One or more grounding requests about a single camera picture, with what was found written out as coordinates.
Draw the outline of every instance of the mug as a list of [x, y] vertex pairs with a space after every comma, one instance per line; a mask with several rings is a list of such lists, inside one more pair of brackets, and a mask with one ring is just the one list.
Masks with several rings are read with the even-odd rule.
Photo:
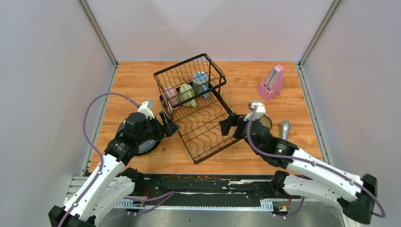
[[[196, 72], [192, 76], [192, 86], [196, 94], [206, 91], [209, 89], [209, 76], [206, 72]], [[209, 98], [209, 92], [203, 95], [204, 98]]]
[[[184, 84], [180, 87], [180, 102], [190, 99], [194, 96], [193, 88], [189, 84]], [[183, 104], [183, 106], [196, 107], [195, 100], [191, 100]]]
[[177, 90], [172, 87], [167, 87], [166, 89], [164, 89], [163, 102], [170, 114], [173, 113], [173, 110], [178, 109], [178, 107], [173, 108], [173, 105], [176, 105], [180, 102], [180, 100], [178, 99]]

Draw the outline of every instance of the wooden table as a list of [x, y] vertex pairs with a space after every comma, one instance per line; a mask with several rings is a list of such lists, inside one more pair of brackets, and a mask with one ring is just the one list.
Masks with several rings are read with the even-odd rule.
[[[153, 113], [164, 110], [159, 100], [160, 92], [153, 73], [167, 68], [177, 61], [125, 61], [121, 62], [113, 85], [113, 92], [129, 96], [137, 103], [150, 99], [154, 102]], [[303, 148], [310, 155], [322, 160], [312, 121], [306, 106], [304, 93], [293, 62], [272, 61], [216, 61], [224, 72], [227, 84], [221, 87], [221, 96], [237, 114], [248, 114], [249, 103], [263, 100], [256, 92], [258, 84], [277, 64], [284, 67], [284, 85], [279, 96], [265, 101], [266, 112], [273, 121], [271, 133], [279, 136], [282, 120], [291, 122], [289, 141]], [[113, 139], [120, 123], [137, 108], [119, 96], [111, 96], [97, 141], [103, 151]], [[99, 162], [93, 156], [90, 172]], [[243, 140], [199, 164], [194, 164], [178, 133], [162, 140], [151, 153], [135, 157], [127, 167], [142, 173], [169, 174], [269, 174], [282, 170], [270, 166], [254, 154]]]

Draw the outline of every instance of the microphone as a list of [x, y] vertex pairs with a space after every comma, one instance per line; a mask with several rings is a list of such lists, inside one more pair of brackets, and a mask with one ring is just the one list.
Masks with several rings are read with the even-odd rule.
[[291, 124], [287, 120], [283, 120], [281, 122], [281, 129], [280, 129], [280, 138], [283, 140], [288, 140], [289, 129], [291, 128]]

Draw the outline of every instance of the black wire basket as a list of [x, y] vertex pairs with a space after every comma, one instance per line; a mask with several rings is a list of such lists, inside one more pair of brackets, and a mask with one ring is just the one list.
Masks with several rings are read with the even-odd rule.
[[203, 53], [154, 73], [160, 101], [170, 118], [180, 125], [181, 137], [194, 164], [238, 142], [236, 127], [223, 136], [219, 121], [232, 113], [220, 95], [226, 78]]

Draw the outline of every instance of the metal frame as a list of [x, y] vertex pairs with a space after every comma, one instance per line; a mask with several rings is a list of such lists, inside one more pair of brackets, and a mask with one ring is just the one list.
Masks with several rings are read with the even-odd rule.
[[298, 72], [299, 80], [301, 81], [301, 86], [302, 90], [304, 92], [304, 97], [306, 101], [306, 105], [308, 106], [309, 109], [309, 114], [312, 119], [312, 124], [314, 126], [314, 132], [316, 134], [317, 142], [319, 143], [320, 151], [323, 155], [323, 161], [330, 163], [329, 155], [327, 154], [326, 146], [324, 144], [324, 137], [322, 135], [322, 131], [320, 129], [320, 121], [318, 119], [318, 116], [315, 111], [315, 106], [313, 102], [313, 98], [311, 97], [308, 89], [308, 83], [305, 78], [304, 70], [303, 68], [300, 68], [298, 65], [296, 66], [296, 70]]
[[115, 58], [112, 49], [110, 48], [109, 44], [106, 41], [105, 36], [102, 33], [102, 30], [99, 27], [99, 24], [96, 22], [95, 16], [92, 13], [92, 10], [89, 7], [89, 4], [86, 0], [78, 0], [79, 4], [82, 7], [86, 17], [88, 18], [90, 25], [92, 26], [93, 30], [96, 33], [97, 38], [100, 41], [100, 44], [103, 46], [104, 50], [106, 51], [107, 56], [109, 57], [110, 61], [112, 62], [113, 66], [116, 68], [118, 65], [118, 61]]
[[311, 42], [309, 43], [304, 55], [302, 55], [301, 61], [299, 62], [299, 66], [304, 66], [306, 61], [308, 60], [313, 48], [317, 44], [317, 42], [320, 39], [320, 36], [322, 35], [323, 31], [326, 29], [327, 25], [329, 24], [331, 18], [333, 17], [334, 13], [336, 12], [339, 4], [341, 3], [341, 0], [334, 0], [331, 3], [331, 6], [329, 10], [327, 11], [326, 15], [324, 16], [321, 24], [319, 25], [319, 28], [317, 29], [316, 33], [314, 34]]
[[[107, 92], [111, 92], [111, 90], [113, 89], [113, 84], [115, 81], [115, 77], [117, 75], [117, 70], [118, 70], [118, 66], [116, 66], [114, 68], [114, 72], [113, 72], [112, 78], [110, 80], [110, 84], [107, 89]], [[105, 101], [103, 102], [103, 107], [102, 107], [102, 112], [100, 114], [99, 122], [97, 123], [95, 134], [92, 139], [93, 144], [96, 144], [97, 140], [99, 139], [100, 129], [102, 128], [102, 123], [103, 123], [103, 119], [105, 117], [106, 108], [107, 108], [107, 104], [109, 103], [109, 100], [110, 100], [110, 96], [106, 96]], [[89, 167], [90, 167], [90, 163], [92, 161], [93, 152], [94, 152], [94, 150], [91, 147], [89, 147], [89, 150], [87, 152], [88, 157], [84, 163], [84, 166], [82, 167], [82, 176], [89, 175]]]
[[326, 146], [325, 146], [325, 138], [322, 135], [322, 130], [320, 127], [320, 120], [317, 116], [317, 113], [315, 111], [315, 106], [314, 106], [314, 101], [312, 96], [310, 95], [309, 92], [309, 83], [307, 81], [307, 77], [305, 76], [305, 71], [304, 71], [304, 65], [306, 64], [309, 56], [312, 53], [312, 50], [314, 49], [314, 47], [316, 46], [317, 42], [319, 41], [321, 35], [323, 34], [323, 32], [325, 31], [327, 25], [329, 24], [329, 22], [331, 21], [333, 15], [335, 14], [335, 12], [338, 9], [338, 6], [340, 5], [341, 0], [333, 0], [333, 2], [330, 5], [329, 10], [327, 11], [326, 15], [324, 16], [321, 24], [319, 25], [316, 33], [314, 34], [311, 42], [309, 43], [307, 49], [305, 50], [304, 54], [302, 55], [302, 58], [299, 62], [296, 62], [296, 70], [298, 72], [299, 75], [299, 80], [301, 81], [301, 86], [302, 86], [302, 90], [304, 92], [304, 96], [305, 96], [305, 100], [306, 100], [306, 104], [308, 106], [309, 109], [309, 114], [311, 116], [312, 119], [312, 124], [314, 126], [314, 131], [317, 137], [317, 141], [319, 143], [319, 147], [320, 147], [320, 151], [323, 155], [323, 160], [327, 163], [330, 163], [330, 157], [329, 154], [327, 153], [326, 150]]

